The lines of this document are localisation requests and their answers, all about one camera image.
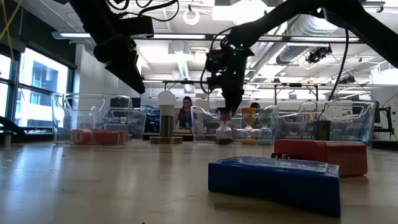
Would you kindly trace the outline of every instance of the yellow hourglass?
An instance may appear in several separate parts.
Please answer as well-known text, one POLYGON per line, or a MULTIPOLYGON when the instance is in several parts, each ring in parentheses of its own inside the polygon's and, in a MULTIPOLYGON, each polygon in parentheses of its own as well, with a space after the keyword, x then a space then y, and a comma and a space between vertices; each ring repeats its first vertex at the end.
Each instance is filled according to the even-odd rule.
POLYGON ((242 108, 242 118, 246 127, 243 129, 243 133, 246 138, 241 140, 242 144, 256 144, 256 135, 251 125, 256 120, 257 108, 242 108))

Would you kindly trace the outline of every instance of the woman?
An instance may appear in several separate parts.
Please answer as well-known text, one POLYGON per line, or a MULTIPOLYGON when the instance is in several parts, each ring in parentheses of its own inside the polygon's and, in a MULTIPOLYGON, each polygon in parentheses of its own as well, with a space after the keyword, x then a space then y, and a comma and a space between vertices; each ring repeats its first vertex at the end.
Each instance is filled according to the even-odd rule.
POLYGON ((184 97, 184 99, 182 100, 182 108, 174 116, 174 128, 179 122, 179 129, 191 129, 191 106, 191 98, 189 96, 184 97))
MULTIPOLYGON (((257 109, 257 113, 259 112, 259 110, 261 110, 260 104, 257 103, 257 102, 251 103, 250 107, 251 107, 251 108, 257 109)), ((259 118, 258 118, 258 117, 256 117, 256 120, 253 122, 253 124, 251 125, 251 127, 254 128, 254 129, 260 129, 260 128, 262 128, 262 124, 260 124, 259 118)))

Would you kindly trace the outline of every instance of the hourglass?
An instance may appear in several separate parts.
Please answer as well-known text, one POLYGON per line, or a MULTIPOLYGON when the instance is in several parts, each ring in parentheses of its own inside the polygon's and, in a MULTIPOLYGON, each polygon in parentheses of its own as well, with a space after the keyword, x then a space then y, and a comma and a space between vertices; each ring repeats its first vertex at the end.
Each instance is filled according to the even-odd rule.
POLYGON ((272 131, 269 129, 271 125, 273 108, 265 108, 259 111, 259 122, 262 128, 259 130, 257 143, 259 145, 271 145, 274 143, 272 131))
POLYGON ((257 113, 257 108, 242 108, 242 117, 243 117, 243 122, 246 124, 246 127, 243 129, 243 133, 246 136, 246 138, 241 140, 242 144, 256 144, 256 136, 254 129, 251 127, 251 125, 255 122, 256 120, 256 113, 257 113))
POLYGON ((217 120, 220 124, 216 130, 216 140, 218 144, 229 144, 232 142, 232 129, 228 126, 231 117, 231 109, 217 108, 217 120))

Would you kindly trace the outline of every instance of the red object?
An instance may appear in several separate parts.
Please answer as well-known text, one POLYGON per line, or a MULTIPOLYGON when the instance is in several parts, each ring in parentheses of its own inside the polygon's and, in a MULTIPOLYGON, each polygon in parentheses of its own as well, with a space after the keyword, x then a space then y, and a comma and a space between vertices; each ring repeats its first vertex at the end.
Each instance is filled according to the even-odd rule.
POLYGON ((97 144, 124 144, 126 134, 120 131, 95 131, 94 139, 97 144))
POLYGON ((74 129, 70 131, 69 139, 73 143, 86 144, 91 140, 91 130, 74 129))
POLYGON ((301 160, 339 165, 342 177, 368 173, 366 145, 361 142, 307 141, 279 139, 274 155, 293 154, 301 160))
POLYGON ((222 122, 231 121, 231 116, 228 116, 228 115, 221 115, 221 116, 220 116, 220 121, 222 121, 222 122))

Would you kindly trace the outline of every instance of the blue plastic container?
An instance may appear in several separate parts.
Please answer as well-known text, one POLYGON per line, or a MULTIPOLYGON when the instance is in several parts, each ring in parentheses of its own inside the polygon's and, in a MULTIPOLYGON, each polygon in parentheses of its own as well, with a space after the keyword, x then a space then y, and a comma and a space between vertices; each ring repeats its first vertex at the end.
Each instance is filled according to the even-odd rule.
POLYGON ((325 162, 232 157, 208 165, 208 190, 266 198, 340 217, 340 167, 325 162))

